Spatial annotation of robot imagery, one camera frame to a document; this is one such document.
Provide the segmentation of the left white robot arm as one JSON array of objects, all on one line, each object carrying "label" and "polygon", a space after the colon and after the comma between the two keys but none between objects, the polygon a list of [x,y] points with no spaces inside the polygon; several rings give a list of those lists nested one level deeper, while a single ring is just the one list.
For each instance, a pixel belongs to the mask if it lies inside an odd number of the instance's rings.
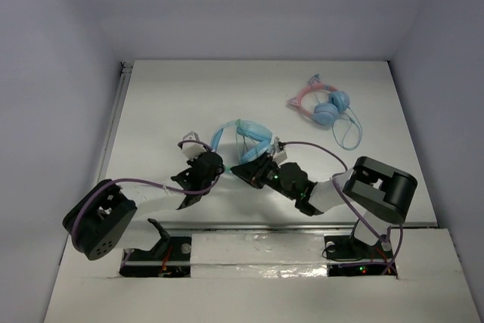
[{"label": "left white robot arm", "polygon": [[222,158],[205,151],[171,178],[178,188],[143,179],[105,179],[65,215],[62,225],[73,247],[94,261],[117,245],[138,211],[137,202],[145,213],[186,209],[207,195],[223,172]]}]

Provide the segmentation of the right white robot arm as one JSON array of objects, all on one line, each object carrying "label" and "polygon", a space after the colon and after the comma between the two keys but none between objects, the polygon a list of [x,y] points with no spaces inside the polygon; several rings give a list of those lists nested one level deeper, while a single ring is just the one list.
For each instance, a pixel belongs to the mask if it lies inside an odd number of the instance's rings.
[{"label": "right white robot arm", "polygon": [[407,172],[370,157],[326,182],[313,182],[297,163],[276,164],[269,155],[236,166],[233,175],[256,189],[265,186],[294,202],[306,216],[320,216],[346,206],[357,217],[349,248],[366,257],[377,243],[387,243],[392,226],[401,226],[417,189],[417,179]]}]

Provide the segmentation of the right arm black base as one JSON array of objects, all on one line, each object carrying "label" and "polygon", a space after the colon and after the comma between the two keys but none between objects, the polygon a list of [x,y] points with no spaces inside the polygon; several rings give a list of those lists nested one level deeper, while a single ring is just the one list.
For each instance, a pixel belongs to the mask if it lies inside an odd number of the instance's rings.
[{"label": "right arm black base", "polygon": [[330,235],[321,255],[329,277],[398,275],[391,243],[369,246],[349,235]]}]

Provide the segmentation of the light blue headphones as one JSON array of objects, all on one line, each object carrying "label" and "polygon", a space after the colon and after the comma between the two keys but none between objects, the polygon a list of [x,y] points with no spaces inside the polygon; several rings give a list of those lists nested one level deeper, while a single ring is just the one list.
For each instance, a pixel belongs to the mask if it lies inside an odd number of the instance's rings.
[{"label": "light blue headphones", "polygon": [[232,120],[222,124],[213,134],[209,143],[216,151],[223,132],[234,127],[239,164],[249,163],[268,152],[271,148],[272,132],[260,123],[249,120]]}]

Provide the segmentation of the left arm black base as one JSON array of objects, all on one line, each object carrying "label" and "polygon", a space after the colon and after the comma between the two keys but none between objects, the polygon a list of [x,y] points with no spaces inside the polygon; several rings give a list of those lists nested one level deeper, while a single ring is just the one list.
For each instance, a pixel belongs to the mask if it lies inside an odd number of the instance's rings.
[{"label": "left arm black base", "polygon": [[191,236],[171,236],[155,219],[147,220],[160,238],[149,250],[124,250],[119,274],[124,278],[190,278]]}]

